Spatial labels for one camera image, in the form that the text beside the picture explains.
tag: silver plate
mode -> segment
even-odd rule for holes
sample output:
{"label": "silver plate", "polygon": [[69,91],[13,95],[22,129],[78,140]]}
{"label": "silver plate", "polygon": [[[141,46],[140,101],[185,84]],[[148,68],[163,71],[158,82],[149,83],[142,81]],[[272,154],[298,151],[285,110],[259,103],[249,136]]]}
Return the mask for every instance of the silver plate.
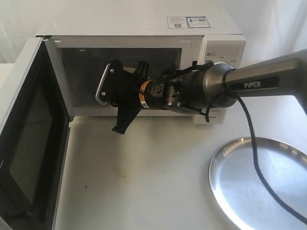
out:
{"label": "silver plate", "polygon": [[[261,171],[278,196],[307,217],[307,155],[285,143],[257,138]],[[240,229],[307,229],[270,196],[253,165],[250,138],[221,146],[209,166],[213,195]]]}

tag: white microwave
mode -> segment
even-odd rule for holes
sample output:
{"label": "white microwave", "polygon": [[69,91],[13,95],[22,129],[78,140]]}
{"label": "white microwave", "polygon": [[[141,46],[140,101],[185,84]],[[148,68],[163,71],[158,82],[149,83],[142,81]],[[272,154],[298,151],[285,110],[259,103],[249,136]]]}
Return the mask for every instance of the white microwave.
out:
{"label": "white microwave", "polygon": [[184,69],[195,61],[238,68],[244,47],[243,35],[214,0],[68,1],[26,42],[0,88],[1,217],[12,229],[52,228],[69,122],[117,115],[95,99],[110,60],[132,69],[146,60],[154,78],[169,65]]}

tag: open microwave door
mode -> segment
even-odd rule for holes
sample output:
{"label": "open microwave door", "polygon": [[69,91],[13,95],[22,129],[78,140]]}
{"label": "open microwave door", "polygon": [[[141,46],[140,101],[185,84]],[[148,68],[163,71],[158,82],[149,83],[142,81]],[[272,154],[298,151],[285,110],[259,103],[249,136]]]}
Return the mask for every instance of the open microwave door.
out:
{"label": "open microwave door", "polygon": [[52,229],[69,116],[42,38],[25,44],[0,86],[0,216],[13,229]]}

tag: white wall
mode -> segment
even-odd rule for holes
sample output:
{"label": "white wall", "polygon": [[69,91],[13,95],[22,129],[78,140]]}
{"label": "white wall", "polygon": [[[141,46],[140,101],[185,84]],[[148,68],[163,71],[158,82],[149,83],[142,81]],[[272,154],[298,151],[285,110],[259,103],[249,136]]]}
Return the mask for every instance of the white wall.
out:
{"label": "white wall", "polygon": [[[0,0],[0,63],[14,62],[28,37],[67,0]],[[220,0],[247,40],[244,60],[307,48],[307,0]]]}

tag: robotic arm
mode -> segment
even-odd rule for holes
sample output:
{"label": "robotic arm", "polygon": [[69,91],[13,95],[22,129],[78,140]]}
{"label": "robotic arm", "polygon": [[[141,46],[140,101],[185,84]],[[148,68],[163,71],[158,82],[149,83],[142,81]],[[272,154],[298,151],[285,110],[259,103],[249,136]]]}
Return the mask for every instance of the robotic arm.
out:
{"label": "robotic arm", "polygon": [[118,107],[113,131],[124,134],[141,109],[199,114],[212,102],[213,107],[230,107],[236,99],[224,94],[226,89],[241,97],[294,95],[307,114],[307,49],[241,69],[193,62],[190,68],[170,68],[155,79],[149,79],[148,69],[143,61],[134,73],[118,60],[107,65],[96,100]]}

